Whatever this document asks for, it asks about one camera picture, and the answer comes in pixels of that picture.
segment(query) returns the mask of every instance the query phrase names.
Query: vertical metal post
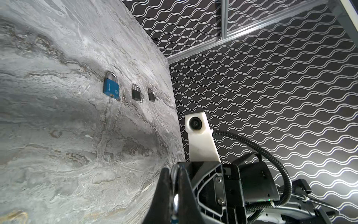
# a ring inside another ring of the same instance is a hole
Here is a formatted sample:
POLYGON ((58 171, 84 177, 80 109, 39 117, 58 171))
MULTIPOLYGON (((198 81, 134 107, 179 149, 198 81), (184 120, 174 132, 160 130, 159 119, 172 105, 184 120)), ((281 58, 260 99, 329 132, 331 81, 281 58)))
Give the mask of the vertical metal post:
POLYGON ((229 14, 229 0, 221 0, 221 40, 227 37, 227 20, 229 14))

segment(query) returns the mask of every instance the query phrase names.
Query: padlock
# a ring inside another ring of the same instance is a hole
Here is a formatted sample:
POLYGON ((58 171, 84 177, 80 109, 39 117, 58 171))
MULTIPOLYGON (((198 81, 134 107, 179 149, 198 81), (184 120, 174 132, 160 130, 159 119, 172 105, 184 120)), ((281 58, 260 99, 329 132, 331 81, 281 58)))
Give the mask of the padlock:
POLYGON ((132 98, 135 101, 141 101, 142 97, 141 97, 142 93, 140 92, 140 88, 139 86, 137 86, 136 84, 132 85, 132 98))
POLYGON ((112 98, 119 98, 119 85, 117 83, 117 76, 113 72, 107 72, 106 79, 103 85, 103 93, 112 98))
POLYGON ((155 102, 155 94, 152 88, 148 88, 149 101, 155 102))

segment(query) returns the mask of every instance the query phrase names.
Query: text on blue padlock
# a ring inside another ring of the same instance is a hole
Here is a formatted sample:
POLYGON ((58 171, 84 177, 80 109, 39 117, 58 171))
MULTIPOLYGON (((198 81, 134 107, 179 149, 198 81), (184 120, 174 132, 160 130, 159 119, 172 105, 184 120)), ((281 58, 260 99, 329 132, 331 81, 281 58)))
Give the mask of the text on blue padlock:
POLYGON ((117 83, 117 76, 113 72, 107 72, 106 79, 103 85, 103 93, 112 98, 119 98, 119 85, 117 83))

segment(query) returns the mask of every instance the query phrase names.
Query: screw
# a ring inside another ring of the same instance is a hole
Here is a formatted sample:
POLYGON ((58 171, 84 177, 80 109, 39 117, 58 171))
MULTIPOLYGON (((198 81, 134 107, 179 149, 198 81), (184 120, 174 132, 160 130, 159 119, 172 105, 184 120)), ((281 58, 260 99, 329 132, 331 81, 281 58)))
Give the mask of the screw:
POLYGON ((219 205, 224 205, 225 202, 224 202, 224 200, 222 198, 218 198, 218 204, 219 205))
POLYGON ((221 183, 221 177, 215 177, 215 181, 218 182, 218 183, 221 183))

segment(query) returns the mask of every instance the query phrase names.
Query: cable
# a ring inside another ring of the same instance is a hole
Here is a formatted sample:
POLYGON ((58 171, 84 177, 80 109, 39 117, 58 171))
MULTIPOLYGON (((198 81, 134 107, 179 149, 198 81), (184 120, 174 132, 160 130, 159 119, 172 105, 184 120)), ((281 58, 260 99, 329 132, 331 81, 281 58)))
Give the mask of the cable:
MULTIPOLYGON (((250 141, 249 139, 247 139, 241 135, 233 134, 231 132, 226 132, 226 131, 220 131, 220 130, 215 130, 213 132, 213 135, 221 135, 224 137, 228 137, 228 138, 237 140, 237 141, 249 146, 253 150, 257 151, 259 154, 263 155, 264 157, 266 157, 266 159, 268 159, 279 170, 279 172, 281 173, 283 180, 284 180, 283 194, 280 197, 279 201, 273 201, 274 206, 275 207, 283 206, 290 200, 291 195, 292 195, 292 181, 291 181, 290 175, 287 172, 287 170, 285 169, 285 167, 282 165, 282 163, 280 161, 278 161, 273 155, 271 155, 265 149, 261 148, 256 143, 250 141)), ((247 212, 255 211, 254 214, 258 214, 258 210, 262 210, 262 212, 263 212, 263 210, 265 208, 273 207, 273 204, 272 204, 272 201, 255 202, 255 203, 247 205, 246 211, 247 212)), ((253 222, 253 221, 255 221, 254 218, 256 218, 256 219, 258 218, 258 217, 256 217, 256 215, 253 216, 254 214, 252 214, 249 217, 249 219, 247 220, 248 222, 249 221, 253 222)))
POLYGON ((334 207, 333 205, 330 205, 326 202, 323 202, 323 201, 320 201, 320 200, 317 200, 317 199, 314 199, 314 198, 311 198, 311 197, 307 197, 306 195, 302 195, 302 194, 297 194, 297 193, 292 193, 292 197, 295 197, 295 198, 298 198, 298 199, 301 199, 303 201, 310 201, 314 204, 317 204, 317 205, 321 205, 323 207, 327 207, 327 208, 330 208, 334 211, 329 211, 329 212, 326 212, 327 215, 338 215, 339 214, 339 210, 334 207))

